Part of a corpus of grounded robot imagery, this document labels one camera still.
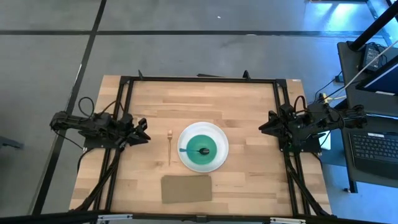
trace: white cable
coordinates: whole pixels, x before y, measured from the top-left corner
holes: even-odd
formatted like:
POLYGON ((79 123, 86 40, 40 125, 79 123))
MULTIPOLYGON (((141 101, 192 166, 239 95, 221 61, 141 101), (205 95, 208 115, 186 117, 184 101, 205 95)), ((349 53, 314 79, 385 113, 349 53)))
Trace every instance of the white cable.
POLYGON ((333 100, 338 100, 338 99, 343 99, 343 98, 346 98, 347 96, 339 96, 339 97, 336 97, 336 98, 332 98, 333 100))
POLYGON ((342 89, 340 90, 340 92, 337 93, 336 96, 340 95, 340 93, 341 93, 342 91, 346 90, 346 89, 351 85, 351 83, 352 83, 360 74, 362 74, 363 71, 365 71, 366 68, 368 68, 375 60, 377 60, 380 56, 382 56, 386 51, 388 51, 388 50, 389 50, 392 46, 394 46, 396 43, 398 43, 398 40, 396 40, 393 44, 391 44, 390 46, 388 46, 388 48, 386 48, 386 49, 383 50, 381 53, 379 53, 378 56, 376 56, 376 57, 375 57, 373 60, 371 60, 365 67, 363 67, 362 70, 359 71, 358 74, 356 74, 356 75, 354 76, 354 78, 353 78, 351 81, 349 81, 349 82, 347 83, 347 85, 345 85, 344 88, 342 88, 342 89))

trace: wooden tabletop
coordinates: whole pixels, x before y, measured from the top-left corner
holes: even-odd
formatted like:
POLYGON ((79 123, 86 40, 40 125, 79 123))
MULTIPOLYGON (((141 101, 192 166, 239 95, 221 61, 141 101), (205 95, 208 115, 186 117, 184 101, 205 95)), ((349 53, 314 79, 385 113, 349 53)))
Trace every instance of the wooden tabletop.
MULTIPOLYGON (((105 75, 96 112, 114 101, 120 76, 105 75)), ((291 101, 303 94, 300 80, 287 80, 291 101)), ((112 212, 209 215, 292 215, 283 155, 277 138, 261 134, 275 99, 271 84, 134 82, 130 113, 145 117, 148 144, 127 147, 121 154, 112 212), (225 163, 208 175, 212 179, 210 202, 163 204, 160 179, 164 175, 200 175, 185 167, 177 154, 180 133, 190 124, 207 121, 219 126, 228 138, 225 163), (168 165, 167 131, 173 131, 171 165, 168 165)), ((95 149, 82 160, 70 208, 79 206, 96 185, 104 149, 95 149)), ((317 202, 330 211, 319 161, 301 153, 305 183, 317 202)), ((101 200, 101 208, 107 193, 101 200)), ((302 203, 296 186, 299 210, 302 203)))

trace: concrete floor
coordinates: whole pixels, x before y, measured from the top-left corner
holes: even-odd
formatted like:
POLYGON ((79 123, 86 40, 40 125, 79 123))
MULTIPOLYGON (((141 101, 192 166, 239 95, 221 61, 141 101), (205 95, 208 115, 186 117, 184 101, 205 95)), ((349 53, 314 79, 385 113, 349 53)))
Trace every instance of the concrete floor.
MULTIPOLYGON (((372 3, 378 14, 386 8, 384 0, 372 3)), ((100 0, 3 0, 0 29, 91 30, 99 5, 100 0)), ((113 0, 107 2, 99 29, 361 31, 372 21, 366 4, 113 0)), ((396 22, 386 26, 392 39, 398 38, 394 33, 397 26, 396 22)), ((340 72, 336 44, 347 40, 353 38, 97 36, 78 97, 90 96, 95 100, 103 75, 137 75, 140 69, 144 75, 206 73, 240 77, 244 70, 249 70, 252 77, 258 78, 299 78, 303 80, 305 95, 312 99, 319 88, 340 72)), ((25 144, 23 150, 0 150, 1 217, 29 212, 54 139, 49 121, 55 112, 65 108, 87 41, 86 35, 0 35, 0 136, 25 144)), ((373 41, 385 44, 381 38, 373 41)), ((329 93, 338 87, 333 84, 325 91, 329 93)), ((73 131, 67 136, 78 143, 83 141, 73 131)), ((80 154, 78 148, 64 142, 45 213, 67 211, 80 154)), ((338 217, 398 222, 398 205, 394 201, 398 189, 360 183, 358 194, 347 194, 342 191, 348 186, 345 167, 325 165, 324 178, 332 211, 338 217)))

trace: black spoon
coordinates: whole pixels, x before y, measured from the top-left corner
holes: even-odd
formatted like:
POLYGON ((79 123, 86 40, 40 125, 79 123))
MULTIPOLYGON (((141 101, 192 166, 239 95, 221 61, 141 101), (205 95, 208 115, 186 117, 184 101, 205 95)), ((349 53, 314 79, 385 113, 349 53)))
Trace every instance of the black spoon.
POLYGON ((195 152, 199 152, 202 155, 207 155, 210 153, 210 150, 207 148, 201 148, 199 150, 188 150, 188 149, 180 149, 180 152, 187 152, 187 151, 195 151, 195 152))

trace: cardboard placemat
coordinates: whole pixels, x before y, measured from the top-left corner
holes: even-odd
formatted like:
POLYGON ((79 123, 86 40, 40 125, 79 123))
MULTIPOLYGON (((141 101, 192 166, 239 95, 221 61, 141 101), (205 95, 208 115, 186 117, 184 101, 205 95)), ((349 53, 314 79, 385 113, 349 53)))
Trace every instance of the cardboard placemat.
POLYGON ((208 175, 165 175, 160 182, 163 203, 211 201, 211 177, 208 175))

